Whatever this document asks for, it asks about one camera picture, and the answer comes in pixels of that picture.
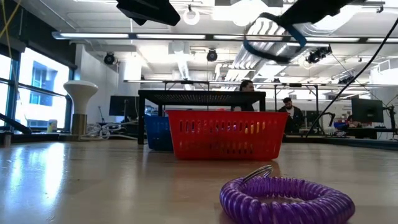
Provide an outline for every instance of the woman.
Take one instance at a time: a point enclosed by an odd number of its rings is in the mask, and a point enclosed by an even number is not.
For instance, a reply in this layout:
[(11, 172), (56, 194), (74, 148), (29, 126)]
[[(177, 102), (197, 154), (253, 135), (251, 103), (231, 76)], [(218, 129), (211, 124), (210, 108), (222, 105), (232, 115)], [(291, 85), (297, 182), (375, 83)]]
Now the woman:
[[(251, 80), (243, 80), (239, 91), (254, 91), (254, 85)], [(252, 104), (246, 104), (241, 106), (232, 106), (231, 111), (254, 111)]]

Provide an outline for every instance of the basket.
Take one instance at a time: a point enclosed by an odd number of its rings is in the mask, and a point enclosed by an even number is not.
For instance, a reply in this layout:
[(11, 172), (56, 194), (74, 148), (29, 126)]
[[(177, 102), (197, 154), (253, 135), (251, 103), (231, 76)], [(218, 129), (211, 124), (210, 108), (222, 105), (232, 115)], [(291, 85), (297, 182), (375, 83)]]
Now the basket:
[(145, 116), (145, 124), (150, 149), (156, 151), (173, 151), (168, 117)]
[(288, 113), (269, 112), (168, 113), (178, 159), (275, 159), (288, 117)]

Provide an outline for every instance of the man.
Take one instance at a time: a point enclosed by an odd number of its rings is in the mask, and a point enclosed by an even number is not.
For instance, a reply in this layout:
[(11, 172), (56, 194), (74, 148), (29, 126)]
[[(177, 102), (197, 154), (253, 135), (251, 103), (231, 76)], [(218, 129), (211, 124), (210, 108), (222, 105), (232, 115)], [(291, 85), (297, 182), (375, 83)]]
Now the man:
[(304, 116), (301, 110), (293, 106), (292, 99), (289, 97), (284, 98), (285, 106), (279, 109), (278, 112), (288, 112), (289, 117), (287, 118), (285, 133), (298, 133), (301, 125), (304, 123)]
[[(251, 80), (243, 80), (239, 91), (254, 91), (254, 85)], [(231, 107), (231, 111), (254, 111), (253, 105), (241, 105)]]

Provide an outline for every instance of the blue plastic basket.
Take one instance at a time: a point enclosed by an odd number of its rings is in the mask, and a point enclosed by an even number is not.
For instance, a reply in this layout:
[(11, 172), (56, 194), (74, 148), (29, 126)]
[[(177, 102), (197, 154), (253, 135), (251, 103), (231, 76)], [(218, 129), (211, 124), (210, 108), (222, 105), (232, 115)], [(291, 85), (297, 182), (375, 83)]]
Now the blue plastic basket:
[(156, 151), (173, 151), (168, 117), (145, 116), (148, 146)]

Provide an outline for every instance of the black cable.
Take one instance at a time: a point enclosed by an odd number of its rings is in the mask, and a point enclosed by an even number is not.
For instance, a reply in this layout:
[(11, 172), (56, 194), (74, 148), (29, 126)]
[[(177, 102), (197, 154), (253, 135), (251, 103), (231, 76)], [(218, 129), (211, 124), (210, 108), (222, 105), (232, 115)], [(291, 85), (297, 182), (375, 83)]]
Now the black cable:
[(329, 103), (329, 105), (322, 111), (322, 113), (320, 115), (318, 115), (317, 119), (315, 120), (315, 122), (311, 125), (310, 130), (308, 131), (308, 133), (305, 135), (305, 137), (307, 138), (308, 135), (310, 134), (310, 132), (313, 130), (313, 127), (315, 126), (315, 124), (318, 123), (319, 119), (322, 117), (322, 115), (324, 114), (324, 112), (326, 112), (329, 107), (340, 97), (340, 95), (353, 83), (355, 82), (355, 79), (357, 79), (360, 75), (362, 75), (362, 73), (370, 66), (370, 64), (372, 64), (373, 60), (377, 57), (377, 55), (379, 54), (380, 50), (383, 48), (384, 44), (387, 42), (388, 38), (391, 36), (392, 32), (396, 29), (398, 25), (398, 18), (396, 19), (394, 25), (392, 25), (390, 31), (387, 33), (386, 37), (384, 38), (384, 40), (381, 42), (379, 48), (376, 50), (376, 52), (374, 53), (374, 55), (372, 56), (372, 58), (370, 59), (370, 61), (365, 65), (364, 68), (362, 68), (362, 70), (352, 79), (349, 81), (349, 83), (347, 83), (346, 86), (344, 86), (344, 88), (335, 96), (335, 98)]

